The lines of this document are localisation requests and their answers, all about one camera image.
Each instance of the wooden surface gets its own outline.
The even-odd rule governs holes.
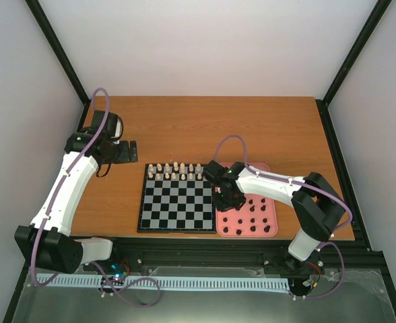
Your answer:
[[[96,100],[98,110],[105,99]],[[112,97],[111,112],[125,123],[123,140],[136,140],[139,162],[113,165],[105,178],[92,177],[73,220],[73,235],[202,237],[218,234],[137,233],[144,165],[209,162],[227,135],[242,135],[250,162],[272,172],[324,175],[341,195],[314,98]],[[90,112],[86,124],[90,123]],[[242,162],[238,139],[222,147],[219,162]],[[300,224],[292,208],[276,202],[279,231],[273,239],[292,239]],[[350,226],[335,239],[353,240]]]

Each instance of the robotic arm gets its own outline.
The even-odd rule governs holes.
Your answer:
[[[15,241],[26,262],[30,264],[36,233],[42,221],[47,219],[46,210],[51,208],[42,231],[36,266],[61,273],[74,273],[79,265],[94,260],[106,260],[111,255],[112,242],[103,238],[73,240],[69,237],[71,225],[78,202],[89,179],[96,173],[97,177],[107,175],[111,164],[137,162],[137,146],[132,141],[119,141],[123,133],[123,122],[116,114],[109,113],[104,130],[94,144],[77,161],[70,173],[67,168],[76,159],[94,136],[103,118],[102,111],[95,111],[90,127],[72,134],[65,146],[65,155],[57,179],[41,210],[33,218],[30,226],[19,226],[15,231]],[[105,174],[100,175],[101,167],[106,167]],[[66,175],[61,190],[58,183]],[[53,195],[56,199],[50,205]]]
[[[328,197],[293,182],[307,183],[337,198],[339,196],[318,173],[310,173],[305,178],[292,178],[262,172],[252,166],[249,168],[253,172],[243,163],[236,162],[230,168],[226,168],[214,160],[204,167],[204,177],[220,188],[218,192],[213,193],[216,208],[222,212],[230,209],[240,210],[246,203],[244,194],[248,193],[266,196],[293,207],[301,228],[292,240],[288,252],[300,262],[307,260],[321,242],[326,242],[331,237],[345,210]],[[280,178],[284,182],[258,176],[259,172]]]

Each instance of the gray wall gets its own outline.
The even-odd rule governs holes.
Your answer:
[[[316,96],[376,0],[41,0],[86,89]]]
[[[0,322],[23,265],[13,235],[41,208],[81,105],[24,1],[0,1]]]
[[[396,1],[330,111],[373,248],[396,286]]]

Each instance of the purple cable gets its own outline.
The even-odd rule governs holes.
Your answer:
[[[128,285],[117,290],[116,287],[114,287],[112,285],[111,280],[107,277],[106,273],[104,272],[104,269],[102,269],[102,267],[97,262],[92,261],[91,264],[93,264],[100,271],[102,276],[105,278],[105,284],[109,285],[111,287],[112,291],[114,291],[114,293],[117,296],[119,296],[124,302],[128,303],[130,306],[133,306],[134,308],[148,308],[148,307],[156,304],[156,302],[158,302],[158,300],[160,299],[160,286],[155,279],[150,278],[150,277],[138,278],[138,279],[130,282]],[[121,294],[123,291],[130,288],[130,286],[133,286],[140,281],[151,281],[156,286],[156,289],[158,290],[158,294],[157,294],[156,298],[153,301],[151,301],[150,303],[147,303],[147,304],[133,303],[132,301],[129,301],[128,299],[124,298]]]
[[[110,112],[110,97],[108,96],[108,93],[105,89],[99,87],[98,89],[95,89],[92,95],[92,109],[93,111],[95,111],[95,98],[96,98],[96,94],[102,91],[104,92],[105,98],[106,98],[106,107],[105,107],[105,113],[104,113],[104,117],[102,118],[101,124],[98,128],[98,130],[96,131],[96,133],[94,134],[94,136],[90,139],[90,141],[88,142],[88,144],[83,148],[83,150],[77,155],[77,157],[72,161],[71,165],[69,165],[69,167],[66,169],[66,173],[69,174],[72,169],[74,168],[74,166],[77,164],[77,162],[79,161],[79,159],[81,157],[84,156],[84,154],[86,153],[86,151],[93,145],[93,143],[95,142],[95,140],[98,138],[99,134],[102,132],[102,129],[104,128],[106,119],[108,118],[108,113]],[[47,210],[45,211],[45,215],[49,216],[51,213],[51,209],[56,201],[57,195],[59,194],[59,191],[61,190],[61,187],[63,185],[63,183],[65,182],[67,178],[67,175],[63,175],[61,177],[61,179],[59,180],[59,183],[57,183],[56,188],[53,192],[53,195],[51,196],[50,201],[48,202],[47,205]],[[35,242],[34,242],[34,246],[32,248],[32,255],[30,257],[30,276],[32,278],[33,283],[35,284],[35,286],[37,287],[44,287],[47,286],[49,283],[51,283],[53,281],[54,278],[56,278],[56,276],[58,275],[58,273],[55,273],[52,277],[50,277],[50,279],[48,281],[46,281],[45,283],[39,283],[38,280],[36,279],[36,255],[38,254],[38,245],[39,245],[39,241],[41,239],[41,235],[42,235],[42,231],[44,230],[45,227],[45,223],[47,222],[47,218],[43,219],[41,221],[41,225],[38,229],[38,231],[36,232],[36,237],[35,237]]]
[[[221,146],[224,144],[224,142],[227,141],[229,138],[238,138],[238,139],[240,139],[240,141],[241,141],[242,144],[243,144],[244,166],[245,166],[246,169],[247,169],[248,171],[250,171],[251,173],[255,173],[255,171],[252,170],[252,169],[249,167],[249,164],[247,163],[247,146],[246,146],[246,141],[244,141],[244,139],[243,139],[240,135],[229,135],[229,136],[227,136],[226,138],[222,139],[222,141],[219,143],[218,147],[216,148],[216,152],[214,153],[213,159],[216,160],[216,158],[218,157],[218,153],[219,153],[220,147],[221,147]],[[283,183],[289,183],[289,180],[286,180],[285,178],[280,178],[280,177],[272,176],[272,175],[269,175],[269,174],[259,173],[258,176],[259,176],[259,177],[268,178],[268,179],[270,179],[270,180],[277,180],[277,181],[283,182]],[[328,192],[325,192],[324,190],[321,190],[320,188],[314,187],[314,186],[309,185],[309,184],[307,184],[307,183],[298,182],[298,181],[296,181],[296,180],[293,180],[293,181],[292,181],[292,184],[305,187],[305,188],[307,188],[307,189],[309,189],[309,190],[313,190],[313,191],[315,191],[315,192],[317,192],[317,193],[319,193],[319,194],[321,194],[321,195],[324,195],[324,196],[328,197],[329,199],[335,201],[338,205],[340,205],[341,207],[344,208],[344,210],[345,210],[346,213],[348,214],[348,220],[345,221],[345,222],[343,222],[342,224],[339,224],[339,225],[335,228],[334,231],[337,231],[337,230],[339,230],[339,229],[341,229],[341,228],[347,226],[349,223],[351,223],[351,221],[352,221],[352,212],[351,212],[351,210],[349,209],[349,207],[348,207],[341,199],[337,198],[336,196],[334,196],[334,195],[332,195],[332,194],[330,194],[330,193],[328,193]]]
[[[330,296],[331,294],[335,293],[340,288],[341,284],[343,283],[343,280],[345,279],[345,262],[343,261],[343,256],[341,255],[339,247],[337,247],[337,245],[334,242],[328,241],[328,242],[323,242],[320,245],[320,248],[324,248],[325,246],[329,246],[329,245],[333,246],[335,248],[335,251],[337,251],[337,253],[339,254],[340,263],[341,263],[341,277],[340,277],[340,280],[339,280],[337,285],[332,290],[330,290],[330,291],[328,291],[328,292],[326,292],[326,293],[324,293],[322,295],[306,297],[305,299],[314,300],[314,299],[320,299],[320,298],[324,298],[324,297]],[[289,294],[292,297],[295,297],[295,295],[291,291],[289,292]]]

